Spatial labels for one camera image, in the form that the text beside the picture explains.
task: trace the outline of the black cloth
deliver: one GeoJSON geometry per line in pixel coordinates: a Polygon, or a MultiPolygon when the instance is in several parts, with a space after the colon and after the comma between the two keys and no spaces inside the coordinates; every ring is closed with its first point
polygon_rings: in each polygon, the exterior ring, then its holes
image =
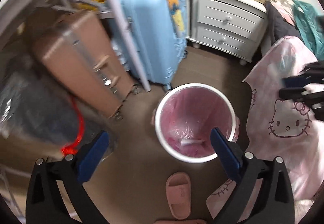
{"type": "MultiPolygon", "coordinates": [[[[89,143],[101,125],[84,119],[78,147],[89,143]]],[[[75,110],[39,78],[28,55],[16,56],[6,66],[0,90],[0,132],[63,146],[74,142],[79,130],[75,110]]]]}
{"type": "Polygon", "coordinates": [[[299,30],[288,23],[269,1],[266,2],[265,7],[268,14],[268,33],[270,35],[271,45],[285,36],[295,36],[303,41],[299,30]]]}

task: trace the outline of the hello kitty blanket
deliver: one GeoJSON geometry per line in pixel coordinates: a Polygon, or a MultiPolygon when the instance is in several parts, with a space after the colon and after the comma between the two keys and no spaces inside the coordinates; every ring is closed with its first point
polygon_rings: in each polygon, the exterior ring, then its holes
{"type": "MultiPolygon", "coordinates": [[[[324,180],[324,122],[316,120],[303,103],[279,99],[278,90],[282,88],[281,78],[296,76],[306,64],[315,61],[314,54],[300,39],[286,36],[272,46],[244,79],[252,90],[247,151],[259,159],[273,160],[276,156],[284,159],[294,193],[295,223],[311,207],[311,199],[324,180]]],[[[308,89],[321,91],[324,85],[310,84],[308,89]]],[[[249,217],[261,183],[262,180],[257,180],[239,221],[249,217]]],[[[213,218],[235,185],[228,180],[208,197],[206,204],[213,218]]]]}

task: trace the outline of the cable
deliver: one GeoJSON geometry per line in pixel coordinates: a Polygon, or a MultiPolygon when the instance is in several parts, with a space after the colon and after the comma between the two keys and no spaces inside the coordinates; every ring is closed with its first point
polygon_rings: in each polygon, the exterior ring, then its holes
{"type": "Polygon", "coordinates": [[[84,119],[83,116],[77,106],[76,100],[74,98],[74,96],[70,96],[71,102],[72,102],[72,106],[74,111],[77,113],[77,117],[78,117],[78,121],[79,121],[79,129],[78,129],[78,135],[75,139],[75,141],[72,144],[68,144],[65,145],[61,151],[64,155],[68,155],[68,154],[76,154],[77,153],[77,149],[75,149],[81,142],[83,135],[84,135],[84,131],[85,131],[85,124],[84,124],[84,119]]]}

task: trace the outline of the white nightstand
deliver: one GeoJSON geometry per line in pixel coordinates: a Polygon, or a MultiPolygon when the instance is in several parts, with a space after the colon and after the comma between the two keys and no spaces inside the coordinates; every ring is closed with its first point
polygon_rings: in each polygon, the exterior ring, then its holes
{"type": "Polygon", "coordinates": [[[189,0],[190,40],[251,62],[267,28],[265,6],[254,0],[189,0]]]}

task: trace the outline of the slipper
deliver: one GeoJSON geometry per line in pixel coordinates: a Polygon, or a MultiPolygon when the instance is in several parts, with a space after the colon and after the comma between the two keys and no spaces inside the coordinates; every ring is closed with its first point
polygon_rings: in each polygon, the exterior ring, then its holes
{"type": "Polygon", "coordinates": [[[184,220],[191,213],[191,183],[184,172],[177,172],[166,181],[166,198],[172,216],[184,220]]]}
{"type": "Polygon", "coordinates": [[[204,220],[159,220],[154,222],[154,224],[207,224],[207,222],[204,220]]]}

